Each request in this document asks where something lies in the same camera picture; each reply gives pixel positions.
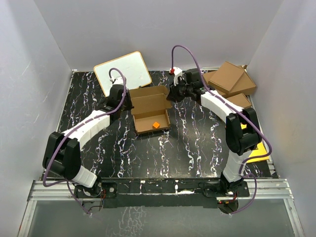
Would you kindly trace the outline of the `small orange cube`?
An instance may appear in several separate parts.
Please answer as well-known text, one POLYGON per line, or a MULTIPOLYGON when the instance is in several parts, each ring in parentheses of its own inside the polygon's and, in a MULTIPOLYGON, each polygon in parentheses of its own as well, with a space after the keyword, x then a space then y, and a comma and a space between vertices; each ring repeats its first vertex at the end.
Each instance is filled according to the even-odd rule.
POLYGON ((158 128, 160 128, 160 124, 159 124, 158 122, 154 122, 153 125, 152 125, 152 127, 153 127, 154 129, 158 129, 158 128))

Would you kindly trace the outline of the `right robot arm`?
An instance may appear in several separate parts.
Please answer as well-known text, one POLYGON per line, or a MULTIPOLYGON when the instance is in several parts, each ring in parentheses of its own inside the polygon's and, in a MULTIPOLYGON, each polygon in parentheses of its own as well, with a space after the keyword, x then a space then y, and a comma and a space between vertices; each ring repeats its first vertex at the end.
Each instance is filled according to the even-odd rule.
POLYGON ((169 70, 173 82, 169 86, 169 101, 178 103, 191 98, 217 115, 226 125, 226 144, 229 156, 218 184, 209 186, 211 192, 231 196, 244 183, 244 169, 250 153, 262 141, 257 114, 253 108, 244 109, 228 101, 206 84, 200 69, 169 70))

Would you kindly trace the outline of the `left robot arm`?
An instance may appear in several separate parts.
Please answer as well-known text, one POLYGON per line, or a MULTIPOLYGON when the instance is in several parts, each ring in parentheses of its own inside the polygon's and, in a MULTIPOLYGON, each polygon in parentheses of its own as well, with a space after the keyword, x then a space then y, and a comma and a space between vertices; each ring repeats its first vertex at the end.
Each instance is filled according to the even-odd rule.
POLYGON ((100 195, 102 185, 97 182, 98 176, 81 164, 81 149, 100 131, 118 120, 123 111, 131 109, 131 99, 126 85, 113 84, 109 96, 83 121, 65 132, 51 133, 42 163, 45 169, 43 185, 50 187, 59 183, 46 182, 51 171, 63 177, 63 181, 73 181, 84 186, 84 190, 91 197, 100 195))

